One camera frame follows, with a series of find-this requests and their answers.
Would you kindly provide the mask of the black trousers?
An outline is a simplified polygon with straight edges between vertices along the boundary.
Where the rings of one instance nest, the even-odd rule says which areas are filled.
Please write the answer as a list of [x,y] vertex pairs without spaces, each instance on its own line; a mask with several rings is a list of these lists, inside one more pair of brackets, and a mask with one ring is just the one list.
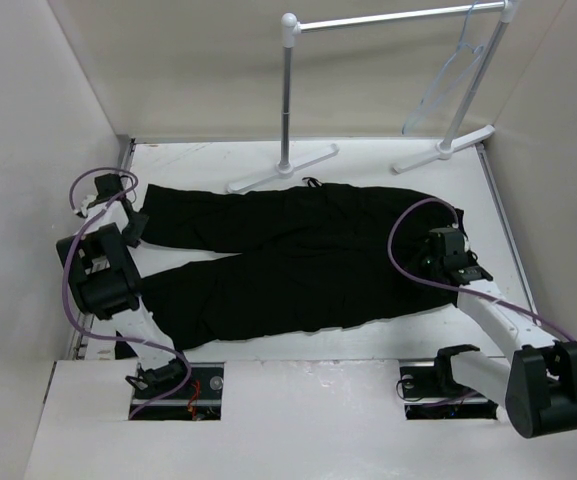
[[428,233],[460,209],[398,188],[323,183],[226,195],[148,187],[145,243],[210,251],[148,276],[142,298],[179,350],[352,328],[449,304],[419,284]]

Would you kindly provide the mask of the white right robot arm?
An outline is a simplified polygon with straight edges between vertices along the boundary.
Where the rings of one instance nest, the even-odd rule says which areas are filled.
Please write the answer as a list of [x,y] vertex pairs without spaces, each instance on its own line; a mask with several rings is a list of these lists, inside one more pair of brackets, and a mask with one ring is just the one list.
[[474,345],[445,347],[434,359],[434,388],[447,396],[464,387],[483,395],[505,409],[524,438],[577,430],[577,342],[556,338],[508,303],[458,229],[431,230],[428,247],[425,277],[456,288],[457,309],[507,360],[491,360]]

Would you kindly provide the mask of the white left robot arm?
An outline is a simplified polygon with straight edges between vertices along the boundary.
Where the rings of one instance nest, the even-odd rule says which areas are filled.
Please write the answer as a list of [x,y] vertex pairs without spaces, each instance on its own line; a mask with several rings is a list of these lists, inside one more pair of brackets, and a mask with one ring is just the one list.
[[81,229],[56,244],[65,313],[72,313],[74,302],[80,312],[108,322],[115,331],[81,329],[83,335],[131,346],[139,363],[137,373],[126,380],[134,389],[156,400],[184,397],[192,387],[191,367],[147,310],[132,256],[147,217],[120,194],[91,195],[75,213],[83,219]]

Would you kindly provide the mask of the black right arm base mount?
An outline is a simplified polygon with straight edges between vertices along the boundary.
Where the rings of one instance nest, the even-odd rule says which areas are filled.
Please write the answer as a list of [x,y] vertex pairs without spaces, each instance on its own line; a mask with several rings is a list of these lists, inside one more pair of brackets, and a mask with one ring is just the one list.
[[475,390],[448,384],[429,363],[403,363],[396,383],[407,420],[493,420],[498,405]]

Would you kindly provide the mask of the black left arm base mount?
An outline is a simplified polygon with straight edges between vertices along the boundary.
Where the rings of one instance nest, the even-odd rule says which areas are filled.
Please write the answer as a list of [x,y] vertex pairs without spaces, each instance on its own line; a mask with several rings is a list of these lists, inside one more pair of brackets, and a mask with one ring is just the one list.
[[177,371],[144,372],[126,381],[132,387],[128,418],[133,421],[216,421],[221,419],[224,389],[222,363],[195,363],[190,376],[183,364]]

